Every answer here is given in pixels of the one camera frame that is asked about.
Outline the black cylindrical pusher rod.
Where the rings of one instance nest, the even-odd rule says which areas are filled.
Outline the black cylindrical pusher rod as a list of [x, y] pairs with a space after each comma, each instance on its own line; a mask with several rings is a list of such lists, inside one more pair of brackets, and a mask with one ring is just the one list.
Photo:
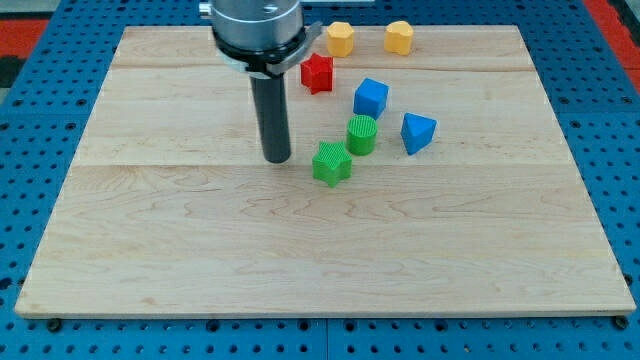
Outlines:
[[250, 84], [263, 156], [270, 163], [283, 163], [291, 156], [284, 78], [251, 77]]

